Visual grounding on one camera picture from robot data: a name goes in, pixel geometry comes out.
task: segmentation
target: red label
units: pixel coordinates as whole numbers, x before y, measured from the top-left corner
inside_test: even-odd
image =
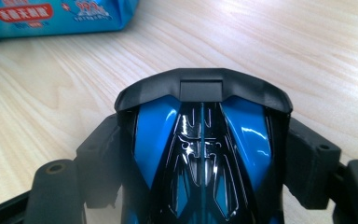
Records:
[[[51,4],[0,7],[0,20],[5,22],[47,20],[52,16]]]

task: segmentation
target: blue box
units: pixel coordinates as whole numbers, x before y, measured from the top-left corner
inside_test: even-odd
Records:
[[[0,38],[117,31],[138,0],[0,0]]]

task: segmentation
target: mounting hole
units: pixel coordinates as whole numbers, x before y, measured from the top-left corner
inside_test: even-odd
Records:
[[[321,149],[325,149],[325,150],[330,149],[330,147],[328,145],[324,145],[324,144],[319,145],[319,147]]]
[[[63,163],[54,163],[54,164],[51,164],[48,167],[48,169],[46,169],[46,173],[48,173],[49,175],[55,175],[57,173],[60,173],[64,169],[65,169],[65,164],[63,164]]]

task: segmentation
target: wood grain surface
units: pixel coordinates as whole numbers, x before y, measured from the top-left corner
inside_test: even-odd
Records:
[[[288,93],[293,117],[342,148],[342,162],[358,159],[358,1],[141,0],[120,32],[0,41],[0,203],[44,163],[73,159],[121,90],[177,67],[267,80]],[[333,207],[306,211],[285,189],[286,223],[331,223]]]

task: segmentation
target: wooden table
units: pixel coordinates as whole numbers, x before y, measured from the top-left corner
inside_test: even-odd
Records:
[[[121,90],[177,67],[267,80],[342,162],[358,159],[358,1],[148,0],[121,32],[0,41],[0,203],[73,159]],[[287,189],[284,208],[287,223],[331,223],[331,203],[306,211]]]

